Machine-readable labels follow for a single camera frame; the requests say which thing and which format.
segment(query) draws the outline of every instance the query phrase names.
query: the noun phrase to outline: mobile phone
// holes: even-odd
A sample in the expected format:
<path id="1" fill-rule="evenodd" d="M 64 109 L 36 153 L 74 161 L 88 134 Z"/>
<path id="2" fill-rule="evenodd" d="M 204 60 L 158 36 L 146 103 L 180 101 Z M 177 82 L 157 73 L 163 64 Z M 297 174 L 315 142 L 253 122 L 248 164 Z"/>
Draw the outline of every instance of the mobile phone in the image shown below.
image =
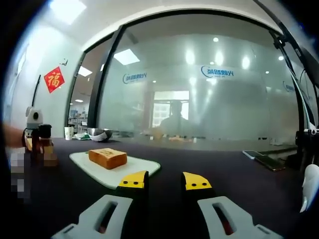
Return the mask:
<path id="1" fill-rule="evenodd" d="M 258 153 L 257 151 L 254 151 L 254 150 L 243 150 L 243 154 L 245 154 L 250 159 L 255 159 L 256 156 L 263 156 L 263 154 Z"/>
<path id="2" fill-rule="evenodd" d="M 266 155 L 256 156 L 255 160 L 267 167 L 268 169 L 272 170 L 273 172 L 284 170 L 286 168 L 280 162 Z"/>

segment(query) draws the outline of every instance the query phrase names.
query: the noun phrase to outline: red decoration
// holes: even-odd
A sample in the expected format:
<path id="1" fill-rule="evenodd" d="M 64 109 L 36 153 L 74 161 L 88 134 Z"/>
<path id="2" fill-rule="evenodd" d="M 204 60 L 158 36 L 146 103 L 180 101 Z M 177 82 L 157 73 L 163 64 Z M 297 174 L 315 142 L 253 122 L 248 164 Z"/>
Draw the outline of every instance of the red decoration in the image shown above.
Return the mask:
<path id="1" fill-rule="evenodd" d="M 62 76 L 60 67 L 58 66 L 54 70 L 50 71 L 44 76 L 44 81 L 48 87 L 49 93 L 51 94 L 56 88 L 64 84 L 64 78 Z"/>

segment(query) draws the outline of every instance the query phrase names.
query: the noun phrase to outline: black frame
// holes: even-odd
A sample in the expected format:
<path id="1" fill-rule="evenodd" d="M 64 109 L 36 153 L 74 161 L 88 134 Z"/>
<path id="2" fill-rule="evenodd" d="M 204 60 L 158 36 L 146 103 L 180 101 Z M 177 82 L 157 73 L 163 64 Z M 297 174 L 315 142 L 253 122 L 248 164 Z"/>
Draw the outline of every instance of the black frame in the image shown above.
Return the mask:
<path id="1" fill-rule="evenodd" d="M 207 14 L 207 15 L 219 15 L 219 16 L 226 16 L 231 17 L 243 21 L 250 22 L 254 25 L 260 26 L 268 31 L 273 31 L 279 36 L 283 36 L 278 31 L 272 29 L 271 27 L 265 25 L 264 23 L 261 23 L 257 20 L 248 18 L 246 16 L 238 15 L 232 12 L 226 12 L 226 11 L 220 11 L 220 10 L 213 10 L 213 9 L 178 9 L 178 10 L 170 10 L 165 12 L 160 12 L 152 15 L 148 15 L 133 21 L 130 21 L 126 24 L 121 25 L 112 36 L 111 46 L 108 46 L 105 54 L 102 58 L 100 67 L 104 64 L 104 69 L 102 72 L 98 72 L 95 79 L 94 79 L 94 85 L 91 93 L 91 99 L 89 104 L 89 112 L 88 112 L 88 127 L 90 128 L 96 128 L 97 127 L 97 118 L 98 118 L 98 112 L 99 112 L 99 103 L 100 103 L 100 96 L 101 91 L 103 88 L 104 80 L 108 74 L 111 60 L 113 59 L 113 55 L 116 51 L 116 48 L 123 36 L 123 33 L 126 31 L 127 28 L 130 26 L 137 25 L 142 22 L 166 17 L 166 16 L 174 16 L 174 15 L 186 15 L 186 14 Z M 102 38 L 98 42 L 96 42 L 94 45 L 89 47 L 85 52 L 89 52 L 93 48 L 95 48 L 97 45 L 103 43 L 107 39 L 110 39 L 110 35 L 106 36 L 105 38 Z"/>

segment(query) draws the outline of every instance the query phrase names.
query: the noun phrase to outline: metal bowl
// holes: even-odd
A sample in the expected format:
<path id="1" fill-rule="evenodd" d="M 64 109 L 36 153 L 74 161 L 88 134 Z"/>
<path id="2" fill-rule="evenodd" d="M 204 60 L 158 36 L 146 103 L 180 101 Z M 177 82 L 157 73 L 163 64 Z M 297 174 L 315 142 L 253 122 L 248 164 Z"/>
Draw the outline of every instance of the metal bowl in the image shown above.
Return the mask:
<path id="1" fill-rule="evenodd" d="M 106 134 L 106 138 L 104 140 L 102 140 L 102 142 L 106 142 L 107 140 L 109 140 L 109 138 L 112 136 L 113 131 L 110 129 L 100 129 L 100 128 L 88 128 L 88 134 L 89 136 L 98 136 L 102 133 Z"/>

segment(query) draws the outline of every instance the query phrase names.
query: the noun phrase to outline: ceiling light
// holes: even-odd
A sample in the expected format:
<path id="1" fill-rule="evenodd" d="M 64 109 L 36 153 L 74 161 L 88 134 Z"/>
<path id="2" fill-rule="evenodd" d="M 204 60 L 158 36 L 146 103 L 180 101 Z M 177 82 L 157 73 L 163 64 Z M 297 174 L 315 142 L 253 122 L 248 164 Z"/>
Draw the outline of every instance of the ceiling light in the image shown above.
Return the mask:
<path id="1" fill-rule="evenodd" d="M 224 62 L 224 56 L 221 52 L 217 52 L 215 56 L 215 62 L 218 66 L 221 66 Z"/>
<path id="2" fill-rule="evenodd" d="M 130 49 L 114 54 L 114 58 L 124 66 L 140 61 Z"/>
<path id="3" fill-rule="evenodd" d="M 215 79 L 215 78 L 208 78 L 208 79 L 206 79 L 206 81 L 210 82 L 212 84 L 212 86 L 217 84 L 217 79 Z"/>
<path id="4" fill-rule="evenodd" d="M 92 71 L 86 69 L 86 68 L 83 67 L 83 66 L 80 66 L 80 70 L 79 70 L 78 73 L 79 73 L 81 76 L 86 77 L 86 76 L 90 75 L 90 74 L 92 73 Z"/>
<path id="5" fill-rule="evenodd" d="M 188 65 L 193 65 L 195 63 L 195 56 L 192 51 L 187 51 L 185 58 Z"/>
<path id="6" fill-rule="evenodd" d="M 248 69 L 250 65 L 250 60 L 247 56 L 243 58 L 242 67 L 243 69 Z"/>
<path id="7" fill-rule="evenodd" d="M 79 0 L 53 0 L 49 6 L 58 19 L 69 25 L 86 9 Z"/>
<path id="8" fill-rule="evenodd" d="M 194 86 L 196 84 L 196 78 L 195 77 L 189 78 L 189 83 L 191 86 Z"/>

